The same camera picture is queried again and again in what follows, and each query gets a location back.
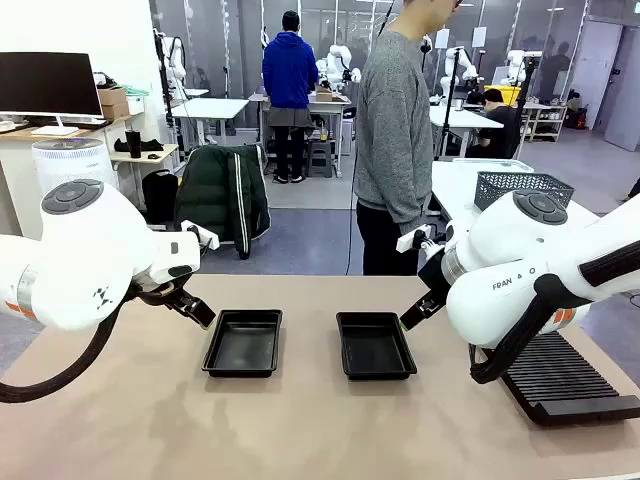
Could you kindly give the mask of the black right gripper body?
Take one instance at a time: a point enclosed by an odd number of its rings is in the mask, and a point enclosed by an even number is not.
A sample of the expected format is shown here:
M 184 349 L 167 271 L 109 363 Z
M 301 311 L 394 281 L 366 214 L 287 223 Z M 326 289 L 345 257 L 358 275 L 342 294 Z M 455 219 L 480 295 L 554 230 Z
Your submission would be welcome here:
M 442 273 L 444 250 L 429 253 L 425 265 L 419 270 L 418 277 L 427 286 L 427 293 L 420 299 L 421 303 L 445 303 L 450 283 Z

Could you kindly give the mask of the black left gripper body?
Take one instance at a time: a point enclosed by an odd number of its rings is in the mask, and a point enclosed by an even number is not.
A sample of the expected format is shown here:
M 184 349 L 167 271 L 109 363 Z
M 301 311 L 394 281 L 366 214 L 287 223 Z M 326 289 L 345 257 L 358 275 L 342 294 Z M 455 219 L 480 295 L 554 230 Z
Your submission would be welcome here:
M 186 275 L 156 283 L 148 275 L 140 273 L 131 281 L 130 299 L 141 299 L 151 306 L 180 306 L 186 282 Z

